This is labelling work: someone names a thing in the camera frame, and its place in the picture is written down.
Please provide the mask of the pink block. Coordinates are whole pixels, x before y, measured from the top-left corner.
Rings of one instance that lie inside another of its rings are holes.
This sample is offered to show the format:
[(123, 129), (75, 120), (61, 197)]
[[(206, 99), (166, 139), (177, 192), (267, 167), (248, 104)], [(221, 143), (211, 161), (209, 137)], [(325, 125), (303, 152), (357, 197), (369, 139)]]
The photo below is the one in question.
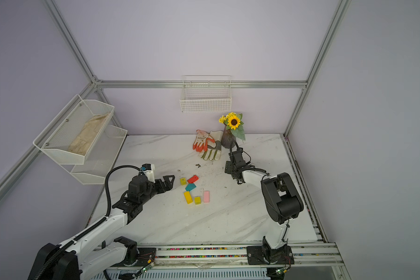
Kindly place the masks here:
[(210, 191), (204, 191), (203, 199), (204, 199), (204, 203), (210, 202)]

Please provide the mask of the red block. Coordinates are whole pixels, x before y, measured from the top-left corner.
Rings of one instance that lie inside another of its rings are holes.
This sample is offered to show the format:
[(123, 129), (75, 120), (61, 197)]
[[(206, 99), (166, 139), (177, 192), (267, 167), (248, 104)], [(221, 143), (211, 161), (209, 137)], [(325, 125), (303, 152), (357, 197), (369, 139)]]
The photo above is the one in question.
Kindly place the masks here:
[(194, 176), (192, 176), (191, 178), (189, 178), (189, 179), (187, 180), (187, 182), (188, 182), (189, 184), (193, 184), (193, 183), (195, 183), (198, 179), (199, 179), (199, 177), (198, 177), (197, 175), (194, 175)]

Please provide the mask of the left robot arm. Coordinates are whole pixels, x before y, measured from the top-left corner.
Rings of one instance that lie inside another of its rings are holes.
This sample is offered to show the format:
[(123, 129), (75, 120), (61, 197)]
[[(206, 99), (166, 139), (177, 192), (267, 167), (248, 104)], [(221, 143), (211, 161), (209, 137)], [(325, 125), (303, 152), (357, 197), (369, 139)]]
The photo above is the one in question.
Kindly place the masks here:
[(31, 268), (31, 280), (89, 280), (115, 264), (134, 266), (147, 261), (137, 242), (123, 236), (98, 250), (109, 237), (132, 222), (151, 198), (172, 190), (175, 176), (150, 181), (137, 175), (128, 190), (105, 215), (81, 233), (58, 245), (48, 243), (37, 253)]

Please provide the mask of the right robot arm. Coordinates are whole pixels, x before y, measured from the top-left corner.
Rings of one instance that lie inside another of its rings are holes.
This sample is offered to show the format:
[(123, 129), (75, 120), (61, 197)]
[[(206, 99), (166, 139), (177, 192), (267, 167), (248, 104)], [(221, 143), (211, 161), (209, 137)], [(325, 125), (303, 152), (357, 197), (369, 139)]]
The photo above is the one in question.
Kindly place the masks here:
[(275, 222), (262, 238), (262, 245), (247, 247), (249, 265), (284, 265), (291, 267), (294, 263), (292, 248), (288, 245), (288, 233), (291, 221), (296, 219), (305, 206), (303, 200), (288, 173), (276, 176), (264, 169), (255, 167), (245, 161), (244, 150), (229, 151), (225, 173), (238, 184), (251, 184), (261, 190), (267, 213)]

